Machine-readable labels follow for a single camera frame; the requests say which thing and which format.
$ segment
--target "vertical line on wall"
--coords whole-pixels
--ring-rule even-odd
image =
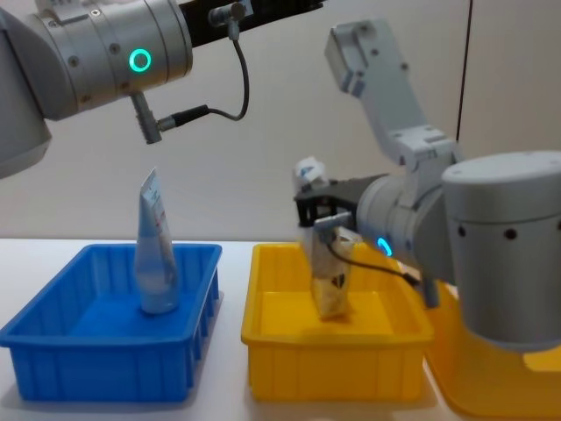
[[[464,93],[465,93],[465,76],[467,74],[467,57],[470,51],[470,37],[472,34],[473,0],[469,0],[469,1],[470,1],[470,8],[467,13],[467,33],[465,34],[464,71],[462,72],[462,88],[459,94],[458,128],[456,130],[457,142],[459,142],[459,133],[462,127],[462,111],[464,109]]]

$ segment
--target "black cable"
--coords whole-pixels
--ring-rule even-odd
[[[228,112],[217,110],[215,108],[209,108],[209,113],[226,117],[229,120],[239,121],[245,117],[247,109],[249,108],[249,72],[247,71],[247,62],[245,61],[244,52],[242,51],[242,47],[239,45],[239,41],[233,40],[232,42],[236,48],[236,53],[238,53],[239,64],[242,67],[242,76],[244,77],[244,103],[242,105],[242,111],[240,111],[237,116],[233,116]]]
[[[244,52],[239,45],[239,41],[233,40],[232,42],[236,48],[236,53],[238,53],[239,63],[242,67],[242,76],[244,77],[244,103],[242,105],[242,110],[237,116],[234,116],[226,111],[209,108],[208,105],[200,105],[190,110],[172,114],[171,118],[174,120],[174,127],[181,127],[182,125],[197,120],[198,118],[208,116],[209,114],[217,114],[218,116],[228,118],[232,121],[239,121],[245,117],[247,109],[249,108],[249,72],[247,71],[247,62],[245,61]]]
[[[336,259],[338,259],[338,260],[340,260],[340,261],[342,261],[342,262],[344,262],[348,265],[356,266],[357,268],[377,270],[379,272],[385,272],[387,274],[399,276],[406,283],[411,285],[413,288],[420,285],[419,280],[416,279],[413,275],[403,274],[401,272],[398,272],[397,270],[393,270],[393,269],[390,269],[390,268],[384,268],[383,266],[376,266],[376,265],[371,265],[371,264],[368,264],[368,263],[363,263],[361,261],[355,261],[355,260],[347,259],[346,257],[342,256],[341,254],[337,253],[335,251],[335,249],[333,248],[332,244],[328,243],[328,244],[326,244],[326,246],[327,246],[327,249],[329,250],[329,252],[333,255],[333,257],[335,257]]]

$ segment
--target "screw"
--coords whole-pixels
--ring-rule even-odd
[[[78,65],[80,64],[80,59],[78,59],[78,57],[73,55],[68,59],[68,64],[70,65],[71,68],[77,68]]]
[[[119,44],[111,44],[109,46],[109,51],[111,54],[118,54],[121,51],[121,46]]]

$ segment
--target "black wire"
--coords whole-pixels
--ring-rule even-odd
[[[400,278],[403,278],[403,280],[408,283],[409,285],[411,285],[412,287],[416,287],[420,284],[419,280],[416,279],[413,275],[410,274],[403,274],[401,272],[398,272],[397,270],[393,270],[393,269],[389,269],[389,268],[384,268],[383,266],[376,266],[376,265],[371,265],[368,263],[363,263],[361,261],[355,261],[355,260],[351,260],[351,259],[347,259],[346,257],[342,256],[341,254],[337,253],[335,251],[335,249],[333,248],[332,244],[326,244],[327,249],[329,250],[329,252],[333,255],[333,257],[335,257],[336,259],[351,265],[351,266],[356,266],[358,268],[363,268],[363,269],[369,269],[369,270],[377,270],[379,272],[385,272],[387,274],[391,274],[391,275],[395,275],[395,276],[399,276]]]
[[[243,117],[245,117],[247,109],[249,108],[249,72],[247,71],[247,62],[245,61],[242,47],[239,46],[239,41],[233,40],[232,42],[234,44],[234,47],[236,48],[236,53],[238,53],[239,63],[242,67],[242,76],[244,77],[244,103],[242,105],[242,111],[240,111],[237,116],[234,116],[228,112],[217,110],[216,108],[209,108],[209,113],[217,114],[233,121],[239,121]]]

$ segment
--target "teal led ring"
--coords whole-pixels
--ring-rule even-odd
[[[144,66],[139,66],[137,64],[137,58],[138,57],[144,57],[145,58],[146,64]],[[136,50],[134,50],[131,53],[131,56],[129,57],[129,66],[131,67],[131,70],[133,72],[143,73],[146,70],[148,70],[148,68],[150,68],[150,66],[152,66],[152,56],[144,48],[137,48]]]

